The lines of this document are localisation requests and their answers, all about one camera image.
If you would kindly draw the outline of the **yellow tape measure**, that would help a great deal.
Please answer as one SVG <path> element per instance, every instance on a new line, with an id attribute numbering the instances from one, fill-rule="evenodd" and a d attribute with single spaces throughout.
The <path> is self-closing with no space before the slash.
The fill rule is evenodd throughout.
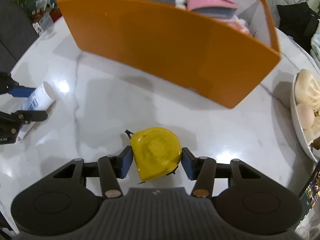
<path id="1" fill-rule="evenodd" d="M 178 137 L 161 127 L 136 133 L 126 130 L 141 181 L 147 182 L 174 173 L 182 158 Z"/>

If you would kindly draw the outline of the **white cream tube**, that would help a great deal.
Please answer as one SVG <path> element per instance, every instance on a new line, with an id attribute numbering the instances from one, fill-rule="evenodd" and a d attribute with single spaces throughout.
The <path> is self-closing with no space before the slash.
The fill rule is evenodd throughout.
<path id="1" fill-rule="evenodd" d="M 46 111 L 56 100 L 56 95 L 51 85 L 44 81 L 36 88 L 21 106 L 23 111 Z"/>

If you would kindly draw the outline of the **pink wallet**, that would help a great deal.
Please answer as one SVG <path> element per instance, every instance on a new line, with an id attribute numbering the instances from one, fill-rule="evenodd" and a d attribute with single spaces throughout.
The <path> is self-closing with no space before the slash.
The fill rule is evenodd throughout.
<path id="1" fill-rule="evenodd" d="M 187 9 L 213 18 L 232 18 L 238 9 L 233 0 L 187 0 Z"/>

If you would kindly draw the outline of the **orange storage box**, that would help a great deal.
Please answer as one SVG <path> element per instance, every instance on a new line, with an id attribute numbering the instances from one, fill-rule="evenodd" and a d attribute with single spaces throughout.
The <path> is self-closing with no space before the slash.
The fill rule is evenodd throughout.
<path id="1" fill-rule="evenodd" d="M 233 0 L 251 35 L 150 0 L 57 0 L 78 47 L 163 78 L 227 108 L 280 61 L 265 0 Z"/>

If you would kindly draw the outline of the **white plate with buns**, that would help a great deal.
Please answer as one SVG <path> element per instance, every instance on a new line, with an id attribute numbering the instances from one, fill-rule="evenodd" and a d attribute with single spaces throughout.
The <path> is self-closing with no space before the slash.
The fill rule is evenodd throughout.
<path id="1" fill-rule="evenodd" d="M 290 110 L 300 145 L 312 161 L 319 162 L 319 82 L 306 69 L 292 82 Z"/>

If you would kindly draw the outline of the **light blue fleece blanket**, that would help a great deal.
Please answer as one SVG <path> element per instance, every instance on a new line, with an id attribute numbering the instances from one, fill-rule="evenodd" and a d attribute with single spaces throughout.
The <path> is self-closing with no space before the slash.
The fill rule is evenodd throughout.
<path id="1" fill-rule="evenodd" d="M 311 38 L 310 55 L 314 59 L 318 68 L 320 68 L 320 25 L 318 25 L 315 34 Z"/>

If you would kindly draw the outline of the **black garment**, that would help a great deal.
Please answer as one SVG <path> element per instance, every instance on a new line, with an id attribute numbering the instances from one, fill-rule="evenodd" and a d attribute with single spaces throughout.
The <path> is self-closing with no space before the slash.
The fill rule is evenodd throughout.
<path id="1" fill-rule="evenodd" d="M 311 50 L 311 38 L 319 24 L 319 14 L 306 2 L 291 5 L 277 5 L 280 17 L 279 29 L 300 45 L 307 53 Z"/>

